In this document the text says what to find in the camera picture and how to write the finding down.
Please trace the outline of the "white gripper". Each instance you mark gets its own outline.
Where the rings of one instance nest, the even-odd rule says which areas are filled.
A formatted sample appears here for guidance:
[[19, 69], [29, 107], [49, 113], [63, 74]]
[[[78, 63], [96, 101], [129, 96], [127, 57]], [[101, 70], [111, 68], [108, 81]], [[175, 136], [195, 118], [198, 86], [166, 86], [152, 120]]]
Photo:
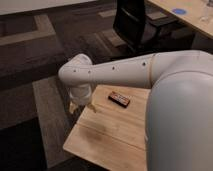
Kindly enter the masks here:
[[[91, 102], [92, 90], [89, 84], [83, 84], [76, 87], [71, 87], [69, 96], [72, 102], [69, 105], [69, 112], [73, 114], [78, 108], [78, 105], [85, 106]], [[87, 105], [94, 113], [97, 112], [93, 104]]]

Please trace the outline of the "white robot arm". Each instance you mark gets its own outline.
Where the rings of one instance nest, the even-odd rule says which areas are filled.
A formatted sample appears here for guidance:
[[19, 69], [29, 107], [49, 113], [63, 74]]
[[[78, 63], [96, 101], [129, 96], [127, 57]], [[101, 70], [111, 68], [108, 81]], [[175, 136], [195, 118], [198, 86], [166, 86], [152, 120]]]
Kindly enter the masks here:
[[157, 52], [100, 64], [78, 54], [58, 76], [78, 105], [91, 101], [93, 84], [149, 89], [148, 171], [213, 171], [213, 54]]

